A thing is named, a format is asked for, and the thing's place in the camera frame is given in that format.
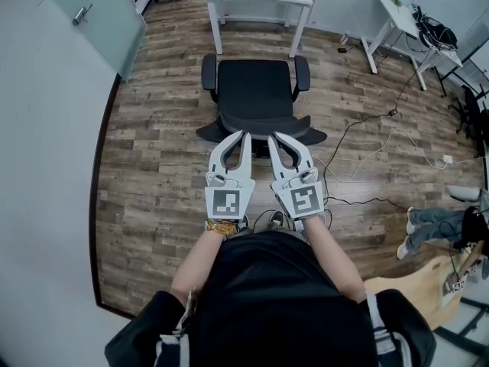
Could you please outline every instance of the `jeans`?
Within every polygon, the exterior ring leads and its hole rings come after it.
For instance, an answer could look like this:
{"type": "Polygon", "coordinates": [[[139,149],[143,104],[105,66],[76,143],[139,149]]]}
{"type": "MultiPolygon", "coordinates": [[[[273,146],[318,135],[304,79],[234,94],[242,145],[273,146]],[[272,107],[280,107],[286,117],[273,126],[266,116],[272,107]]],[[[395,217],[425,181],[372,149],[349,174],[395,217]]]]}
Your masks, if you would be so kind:
{"type": "Polygon", "coordinates": [[[430,239],[447,239],[451,243],[461,240],[461,223],[465,211],[449,211],[443,208],[412,209],[410,220],[416,227],[416,231],[406,240],[408,252],[412,252],[421,246],[424,241],[430,239]]]}
{"type": "MultiPolygon", "coordinates": [[[[289,234],[291,236],[295,236],[296,238],[300,239],[301,241],[307,243],[307,237],[305,237],[301,232],[293,231],[292,229],[286,229],[283,226],[279,226],[275,222],[268,223],[267,228],[262,230],[262,231],[285,232],[286,234],[289,234]]],[[[246,227],[246,228],[242,229],[240,232],[237,232],[236,234],[229,236],[229,238],[235,238],[237,236],[243,236],[243,235],[249,235],[249,234],[253,234],[253,230],[246,227]]]]}

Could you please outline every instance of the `black cable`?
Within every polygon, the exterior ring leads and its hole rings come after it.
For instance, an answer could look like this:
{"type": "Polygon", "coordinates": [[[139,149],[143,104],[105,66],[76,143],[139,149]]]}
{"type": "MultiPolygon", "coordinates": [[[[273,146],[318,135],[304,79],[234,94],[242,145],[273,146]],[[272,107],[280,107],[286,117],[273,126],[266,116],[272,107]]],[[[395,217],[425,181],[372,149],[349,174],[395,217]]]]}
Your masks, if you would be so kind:
{"type": "Polygon", "coordinates": [[[333,223],[333,212],[331,212],[329,209],[325,209],[324,212],[329,212],[329,215],[331,216],[331,219],[329,220],[329,226],[328,226],[328,229],[331,229],[331,224],[333,223]]]}
{"type": "MultiPolygon", "coordinates": [[[[442,220],[442,221],[440,222],[440,224],[439,224],[439,226],[438,226],[438,230],[440,231],[440,234],[442,234],[442,235],[443,235],[443,237],[444,237],[444,238],[446,238],[446,239],[447,239],[447,238],[450,238],[450,237],[452,237],[452,236],[456,236],[456,235],[458,235],[458,234],[461,234],[461,232],[457,232],[457,229],[456,229],[454,226],[452,226],[452,224],[450,224],[449,222],[447,222],[446,220],[442,220]],[[453,230],[455,233],[453,233],[453,234],[451,234],[451,235],[446,235],[446,234],[445,234],[445,233],[442,231],[442,224],[443,224],[443,223],[446,223],[446,224],[448,224],[450,227],[452,227],[452,230],[453,230]]],[[[460,281],[460,276],[458,275],[457,269],[455,269],[455,263],[453,262],[453,257],[452,257],[452,247],[453,247],[453,241],[450,241],[450,249],[449,249],[450,261],[452,262],[453,271],[454,271],[454,273],[457,275],[457,280],[458,280],[458,281],[460,281]]]]}
{"type": "Polygon", "coordinates": [[[348,205],[354,205],[354,204],[361,204],[361,205],[363,205],[363,204],[370,203],[372,201],[387,202],[387,203],[392,204],[392,205],[396,206],[397,208],[402,209],[403,211],[406,211],[407,212],[407,208],[405,208],[403,206],[400,206],[398,204],[395,204],[392,201],[390,201],[389,199],[380,199],[378,197],[374,197],[373,199],[370,199],[370,200],[367,200],[367,201],[354,201],[353,203],[350,203],[347,200],[337,199],[336,197],[333,197],[333,196],[330,196],[329,198],[332,199],[332,200],[336,200],[336,201],[342,201],[343,203],[347,203],[348,205]]]}
{"type": "MultiPolygon", "coordinates": [[[[426,61],[426,59],[429,57],[430,54],[431,54],[431,49],[429,50],[428,54],[426,55],[425,59],[421,62],[421,64],[419,65],[419,67],[421,67],[423,65],[423,63],[426,61]]],[[[397,105],[399,104],[399,98],[400,98],[401,95],[403,95],[403,92],[406,89],[406,86],[409,84],[409,82],[414,77],[414,75],[416,75],[418,73],[419,67],[416,68],[416,70],[414,71],[413,75],[411,75],[410,79],[404,84],[403,89],[400,91],[399,95],[397,96],[397,99],[396,99],[396,107],[394,108],[394,110],[397,111],[397,105]]]]}
{"type": "Polygon", "coordinates": [[[275,209],[267,209],[266,211],[262,212],[261,215],[259,215],[259,217],[254,221],[254,224],[253,224],[253,233],[254,233],[254,228],[257,226],[257,221],[260,220],[260,218],[267,212],[270,212],[270,211],[275,211],[275,209]]]}
{"type": "Polygon", "coordinates": [[[426,49],[426,50],[416,50],[416,49],[413,49],[410,45],[410,42],[408,41],[410,38],[407,36],[407,33],[406,33],[406,44],[407,44],[407,47],[409,49],[411,49],[413,52],[416,52],[416,53],[423,53],[423,54],[426,54],[429,52],[429,49],[426,49]]]}
{"type": "MultiPolygon", "coordinates": [[[[396,29],[396,28],[393,28],[393,29],[390,31],[390,33],[389,33],[389,35],[387,35],[386,39],[388,39],[388,38],[389,38],[389,37],[392,35],[392,32],[393,32],[395,29],[396,29]]],[[[379,67],[381,66],[381,64],[382,64],[382,63],[385,61],[385,59],[386,59],[386,58],[389,56],[390,51],[392,50],[392,48],[394,47],[394,45],[395,45],[395,44],[398,42],[398,40],[399,40],[399,38],[400,38],[400,36],[401,36],[401,35],[403,35],[403,32],[402,32],[402,31],[400,32],[399,37],[397,37],[397,39],[394,41],[394,43],[393,43],[392,45],[390,45],[389,50],[387,51],[387,53],[385,53],[385,57],[384,57],[384,58],[383,58],[383,59],[380,61],[380,63],[379,63],[379,64],[377,64],[377,66],[376,66],[377,70],[379,69],[379,67]]]]}
{"type": "Polygon", "coordinates": [[[322,173],[322,177],[324,179],[324,184],[325,184],[325,189],[326,189],[326,202],[325,205],[328,203],[328,197],[329,197],[329,191],[328,191],[328,182],[326,181],[326,171],[328,170],[328,166],[331,164],[333,158],[336,155],[336,152],[338,152],[339,145],[342,143],[343,139],[345,138],[346,134],[348,133],[348,130],[353,126],[353,125],[358,125],[358,124],[363,124],[364,122],[368,121],[369,119],[378,119],[380,117],[387,117],[389,114],[380,114],[380,115],[371,115],[370,117],[367,117],[366,119],[362,119],[361,121],[356,121],[351,123],[345,130],[345,133],[343,133],[342,138],[340,138],[338,144],[336,145],[335,152],[333,152],[333,156],[331,156],[331,159],[329,159],[328,164],[324,168],[324,172],[322,173]]]}
{"type": "Polygon", "coordinates": [[[455,269],[455,263],[453,262],[453,257],[452,257],[452,245],[453,245],[453,242],[451,242],[451,243],[450,243],[450,249],[449,249],[450,261],[452,262],[453,271],[454,271],[454,273],[457,275],[457,280],[458,280],[458,281],[460,281],[460,276],[458,276],[458,272],[457,272],[457,270],[455,269]]]}

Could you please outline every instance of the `sneaker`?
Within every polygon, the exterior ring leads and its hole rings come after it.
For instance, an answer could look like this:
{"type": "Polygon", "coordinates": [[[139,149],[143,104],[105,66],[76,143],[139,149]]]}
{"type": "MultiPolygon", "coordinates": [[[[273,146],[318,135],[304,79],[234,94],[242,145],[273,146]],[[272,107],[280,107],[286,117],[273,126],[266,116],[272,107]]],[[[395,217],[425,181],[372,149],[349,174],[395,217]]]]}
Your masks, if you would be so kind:
{"type": "Polygon", "coordinates": [[[275,223],[279,227],[283,227],[283,213],[281,211],[275,211],[272,213],[272,216],[270,216],[270,220],[268,221],[270,224],[275,223]]]}
{"type": "Polygon", "coordinates": [[[244,229],[249,229],[249,228],[250,228],[250,219],[248,218],[247,215],[244,215],[243,220],[236,224],[236,232],[241,232],[244,229]]]}
{"type": "Polygon", "coordinates": [[[412,206],[410,206],[407,209],[407,224],[406,224],[406,232],[407,232],[407,235],[411,235],[411,234],[413,234],[416,231],[416,226],[411,223],[411,211],[413,209],[414,208],[412,206]]]}
{"type": "Polygon", "coordinates": [[[404,242],[399,245],[396,251],[396,257],[398,260],[402,260],[404,257],[406,257],[409,254],[409,251],[407,250],[406,247],[406,241],[410,236],[408,235],[405,239],[404,242]]]}

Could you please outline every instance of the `white sneaker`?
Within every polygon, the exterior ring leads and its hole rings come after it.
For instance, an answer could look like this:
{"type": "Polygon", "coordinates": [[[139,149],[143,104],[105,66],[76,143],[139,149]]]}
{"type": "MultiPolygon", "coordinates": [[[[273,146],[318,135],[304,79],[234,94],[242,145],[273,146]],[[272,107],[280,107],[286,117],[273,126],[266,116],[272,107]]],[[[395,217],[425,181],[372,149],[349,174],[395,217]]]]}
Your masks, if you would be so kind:
{"type": "Polygon", "coordinates": [[[405,239],[404,239],[404,242],[401,243],[399,245],[399,247],[397,248],[397,252],[396,252],[396,257],[398,260],[402,260],[404,257],[406,257],[409,252],[407,250],[407,247],[406,247],[406,241],[407,239],[409,238],[410,236],[408,235],[405,239]]]}
{"type": "Polygon", "coordinates": [[[416,226],[411,223],[411,217],[410,217],[411,211],[413,209],[414,208],[412,206],[410,206],[407,209],[407,224],[406,224],[406,232],[407,232],[407,235],[411,235],[411,234],[413,234],[416,231],[416,226]]]}

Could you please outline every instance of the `chair armrest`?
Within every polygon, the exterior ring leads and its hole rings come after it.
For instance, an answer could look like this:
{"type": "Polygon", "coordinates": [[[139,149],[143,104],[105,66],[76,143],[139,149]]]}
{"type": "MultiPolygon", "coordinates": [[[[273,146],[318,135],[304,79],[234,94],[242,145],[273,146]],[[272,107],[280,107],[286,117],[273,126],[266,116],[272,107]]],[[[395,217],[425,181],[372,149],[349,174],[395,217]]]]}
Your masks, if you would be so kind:
{"type": "Polygon", "coordinates": [[[215,91],[217,72],[217,57],[215,54],[206,54],[202,60],[202,67],[200,68],[200,80],[202,81],[202,88],[211,92],[211,97],[214,102],[217,103],[217,92],[215,91]]]}
{"type": "Polygon", "coordinates": [[[293,60],[296,65],[296,88],[293,90],[292,100],[295,102],[299,92],[307,91],[311,87],[311,72],[305,57],[295,56],[293,60]]]}

